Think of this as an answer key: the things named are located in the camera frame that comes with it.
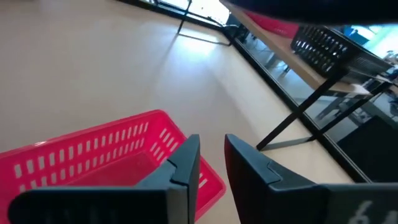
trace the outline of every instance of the wooden table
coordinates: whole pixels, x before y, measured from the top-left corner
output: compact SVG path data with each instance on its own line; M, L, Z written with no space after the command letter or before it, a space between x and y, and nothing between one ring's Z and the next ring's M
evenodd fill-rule
M307 65L299 56L295 55L290 48L292 39L279 36L277 34L268 32L258 26L250 17L243 13L242 9L232 5L228 2L221 2L227 7L232 15L236 17L252 34L258 39L262 40L275 54L283 60L302 80L304 80L313 90L316 90L325 78L320 76L314 69ZM352 96L371 96L365 88L358 84L347 84L338 82L333 85L327 95L335 95L340 97Z

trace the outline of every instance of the shopping basket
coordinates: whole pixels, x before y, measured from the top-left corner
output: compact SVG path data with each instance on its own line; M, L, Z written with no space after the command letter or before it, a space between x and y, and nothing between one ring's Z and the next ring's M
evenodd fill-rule
M251 11L245 11L245 13L261 28L284 37L293 38L299 29L299 25L291 22L272 19Z
M155 110L0 154L0 223L7 207L29 189L54 185L133 186L186 140L169 116ZM225 185L200 158L195 220Z

